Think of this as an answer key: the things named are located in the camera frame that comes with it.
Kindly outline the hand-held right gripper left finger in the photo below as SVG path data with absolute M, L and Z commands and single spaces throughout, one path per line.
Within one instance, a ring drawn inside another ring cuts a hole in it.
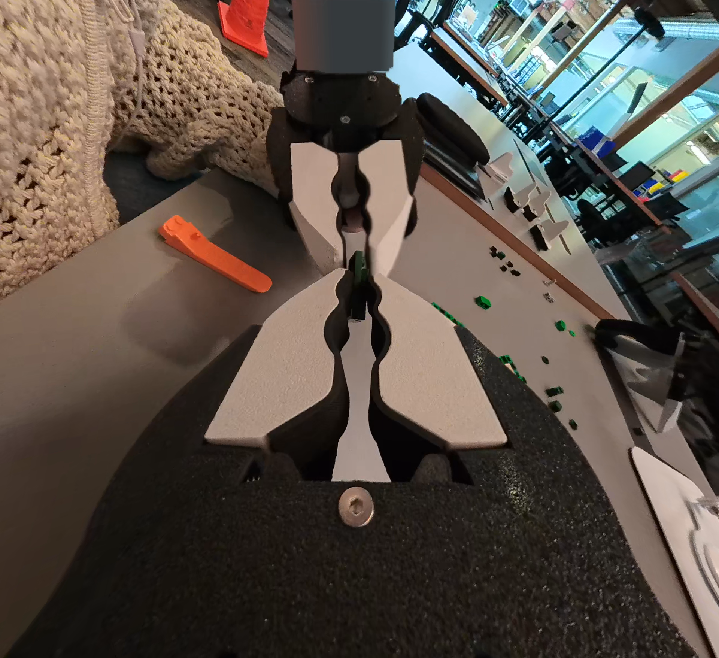
M 349 394 L 349 271 L 336 269 L 278 307 L 260 327 L 205 433 L 215 445 L 323 449 L 342 436 Z

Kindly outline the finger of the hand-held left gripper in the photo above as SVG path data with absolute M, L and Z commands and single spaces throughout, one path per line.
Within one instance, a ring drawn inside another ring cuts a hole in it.
M 338 173 L 337 155 L 313 142 L 290 146 L 292 199 L 289 204 L 295 228 L 320 272 L 345 265 L 345 249 L 338 229 L 339 205 L 332 194 Z
M 406 235 L 413 205 L 400 140 L 381 140 L 358 155 L 367 186 L 367 257 L 373 276 L 391 272 Z

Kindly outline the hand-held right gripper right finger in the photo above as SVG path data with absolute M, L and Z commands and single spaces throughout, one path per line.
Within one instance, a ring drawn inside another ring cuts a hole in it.
M 443 449 L 504 446 L 508 437 L 459 326 L 386 276 L 374 276 L 372 286 L 371 395 L 382 413 Z

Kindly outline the dark green brick plate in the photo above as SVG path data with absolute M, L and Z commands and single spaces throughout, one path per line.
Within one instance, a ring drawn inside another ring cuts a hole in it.
M 368 271 L 365 254 L 357 250 L 349 260 L 349 270 L 352 273 L 352 290 L 349 295 L 348 320 L 352 322 L 364 321 L 367 318 L 368 301 Z

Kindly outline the person's left forearm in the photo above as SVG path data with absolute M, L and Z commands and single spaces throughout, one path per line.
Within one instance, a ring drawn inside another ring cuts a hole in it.
M 124 133 L 149 144 L 147 166 L 158 178 L 214 166 L 277 197 L 266 139 L 280 92 L 233 67 L 209 27 L 171 0 L 149 19 L 139 109 L 131 42 L 109 43 L 113 139 Z

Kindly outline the black padded cushion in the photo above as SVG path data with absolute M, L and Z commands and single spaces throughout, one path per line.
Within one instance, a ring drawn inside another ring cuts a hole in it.
M 480 135 L 433 94 L 416 98 L 418 119 L 426 140 L 465 168 L 484 167 L 490 152 Z

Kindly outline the scattered small green bricks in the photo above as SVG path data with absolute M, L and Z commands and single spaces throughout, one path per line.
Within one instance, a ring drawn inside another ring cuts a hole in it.
M 497 356 L 509 355 L 542 401 L 571 429 L 623 417 L 638 445 L 642 424 L 608 360 L 587 329 L 597 318 L 518 256 L 490 245 L 471 275 L 475 288 L 467 325 Z

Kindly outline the wood-edged grey table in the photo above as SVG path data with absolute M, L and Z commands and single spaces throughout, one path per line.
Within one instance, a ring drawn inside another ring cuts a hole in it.
M 547 177 L 528 147 L 416 45 L 395 53 L 388 78 L 398 84 L 403 98 L 429 93 L 444 102 L 479 134 L 491 159 L 511 152 L 512 174 L 508 186 L 515 192 L 529 184 L 537 185 L 543 191 L 550 190 L 539 180 L 547 181 Z M 550 249 L 539 250 L 531 235 L 531 224 L 522 212 L 509 211 L 504 199 L 505 185 L 494 178 L 479 172 L 486 199 L 478 202 L 431 166 L 424 166 L 421 175 L 427 184 L 434 186 L 511 251 L 538 269 L 541 275 L 555 281 L 558 288 L 595 316 L 600 319 L 628 318 L 628 312 L 604 270 L 556 195 L 549 197 L 540 219 L 568 221 L 569 224 L 558 238 L 552 240 Z

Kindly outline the orange brick separator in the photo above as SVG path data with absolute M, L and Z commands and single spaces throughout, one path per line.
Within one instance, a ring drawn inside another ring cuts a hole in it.
M 247 290 L 264 294 L 272 280 L 210 241 L 191 222 L 172 216 L 158 229 L 166 244 Z

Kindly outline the person's dark trousers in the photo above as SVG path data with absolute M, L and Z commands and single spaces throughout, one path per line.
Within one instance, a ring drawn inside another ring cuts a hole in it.
M 119 224 L 124 225 L 202 177 L 194 172 L 177 180 L 165 180 L 151 174 L 145 157 L 111 152 L 106 156 L 103 178 L 118 209 Z

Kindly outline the grey pointed tool holder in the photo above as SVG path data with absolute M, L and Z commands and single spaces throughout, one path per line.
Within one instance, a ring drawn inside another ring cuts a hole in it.
M 634 407 L 656 434 L 680 424 L 718 438 L 718 340 L 688 327 L 601 319 L 588 328 L 609 352 Z

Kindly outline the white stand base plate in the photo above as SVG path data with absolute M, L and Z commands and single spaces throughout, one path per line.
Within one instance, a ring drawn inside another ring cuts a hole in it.
M 718 497 L 642 448 L 635 473 L 715 657 L 718 656 Z

